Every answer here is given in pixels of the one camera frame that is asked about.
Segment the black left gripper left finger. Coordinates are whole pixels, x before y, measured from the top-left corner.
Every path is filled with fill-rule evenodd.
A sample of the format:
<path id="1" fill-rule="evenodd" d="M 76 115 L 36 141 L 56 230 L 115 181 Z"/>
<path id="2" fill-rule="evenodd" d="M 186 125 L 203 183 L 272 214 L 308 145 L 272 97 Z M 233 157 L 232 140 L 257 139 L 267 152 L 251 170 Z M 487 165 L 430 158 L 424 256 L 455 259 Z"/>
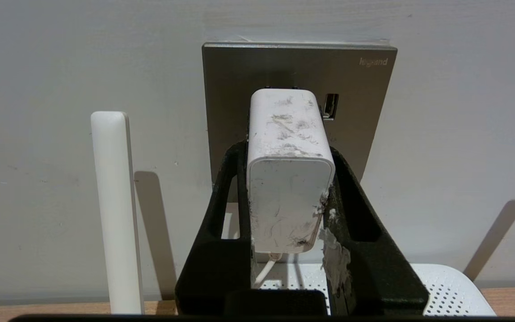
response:
<path id="1" fill-rule="evenodd" d="M 251 289 L 252 242 L 246 188 L 247 143 L 225 153 L 198 234 L 174 288 L 180 315 L 219 316 L 229 294 Z M 237 184 L 239 238 L 223 240 L 228 194 Z"/>

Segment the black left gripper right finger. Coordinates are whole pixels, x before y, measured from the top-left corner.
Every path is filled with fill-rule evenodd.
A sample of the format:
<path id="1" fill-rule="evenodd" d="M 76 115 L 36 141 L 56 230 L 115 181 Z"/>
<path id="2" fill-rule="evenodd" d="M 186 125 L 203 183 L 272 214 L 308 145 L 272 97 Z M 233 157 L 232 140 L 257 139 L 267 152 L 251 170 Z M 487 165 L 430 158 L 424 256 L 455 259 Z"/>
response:
<path id="1" fill-rule="evenodd" d="M 323 260 L 334 316 L 421 316 L 429 292 L 399 250 L 345 157 L 323 214 Z"/>

